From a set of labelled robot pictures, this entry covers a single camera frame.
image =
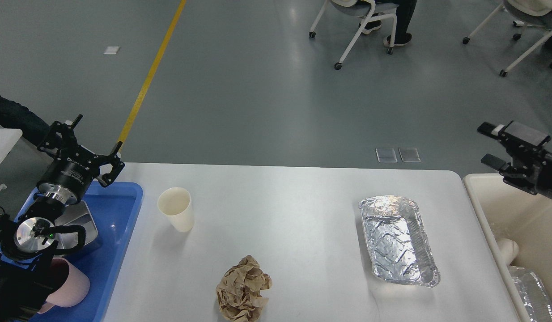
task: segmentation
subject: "yellow tape line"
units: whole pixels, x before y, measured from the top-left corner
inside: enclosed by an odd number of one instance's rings
[[[151,69],[149,69],[149,74],[147,74],[147,78],[145,78],[145,82],[143,83],[143,86],[141,86],[141,91],[139,92],[139,95],[137,95],[137,100],[135,100],[135,104],[133,105],[133,108],[131,109],[131,112],[129,113],[129,117],[127,118],[127,121],[125,121],[125,126],[121,130],[121,134],[119,135],[119,141],[122,141],[125,143],[125,140],[127,140],[127,136],[129,135],[129,131],[131,130],[131,127],[133,126],[133,122],[135,122],[135,118],[137,118],[137,114],[139,113],[139,109],[141,108],[141,104],[143,104],[143,100],[145,99],[145,95],[147,94],[147,90],[149,90],[149,86],[151,86],[151,82],[153,81],[153,77],[155,76],[155,73],[157,72],[157,68],[159,67],[159,64],[161,63],[161,59],[163,58],[163,55],[165,53],[165,49],[167,49],[168,42],[170,40],[170,36],[172,35],[172,32],[174,31],[174,27],[176,26],[176,23],[178,22],[178,17],[180,17],[180,14],[183,12],[184,4],[186,3],[186,0],[181,0],[180,4],[178,4],[178,8],[176,9],[176,13],[174,13],[174,18],[172,18],[172,21],[170,22],[169,29],[167,30],[167,33],[165,34],[165,37],[163,39],[163,42],[161,43],[161,47],[159,47],[159,51],[157,52],[157,56],[155,57],[155,60],[153,61],[153,64],[151,65]]]

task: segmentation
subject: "blue tray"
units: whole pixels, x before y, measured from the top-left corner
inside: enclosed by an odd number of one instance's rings
[[[20,216],[33,202],[35,189],[20,210]],[[88,295],[70,308],[54,306],[45,314],[36,314],[31,322],[100,322],[117,281],[131,233],[141,208],[143,189],[132,182],[115,182],[103,188],[93,182],[83,200],[91,210],[99,235],[75,254],[67,255],[91,282]]]

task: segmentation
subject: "sneaker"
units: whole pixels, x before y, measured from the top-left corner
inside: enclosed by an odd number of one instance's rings
[[[396,39],[394,46],[395,47],[403,47],[403,46],[407,45],[410,41],[411,41],[411,34],[407,33],[407,34],[405,34],[403,39]],[[391,35],[384,38],[384,46],[385,47],[389,47],[390,42],[391,42]]]
[[[381,27],[382,27],[382,21],[380,21],[380,20],[368,22],[365,25],[364,30],[361,31],[361,33],[362,34],[370,34],[372,31],[378,30]]]

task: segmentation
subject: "white bin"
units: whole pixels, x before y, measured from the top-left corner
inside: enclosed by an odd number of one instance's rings
[[[515,308],[521,320],[528,321],[493,232],[497,238],[517,242],[520,251],[512,265],[534,270],[552,300],[552,200],[511,187],[502,178],[499,174],[470,174],[463,183]]]

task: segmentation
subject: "table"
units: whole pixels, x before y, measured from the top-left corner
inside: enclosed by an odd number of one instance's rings
[[[4,161],[21,136],[22,130],[16,128],[0,128],[0,163]]]
[[[143,206],[104,321],[224,321],[215,287],[254,256],[274,285],[260,320],[518,321],[460,177],[450,171],[127,163]],[[196,224],[178,233],[162,191],[193,198]],[[358,202],[415,200],[441,282],[387,283],[372,273]]]

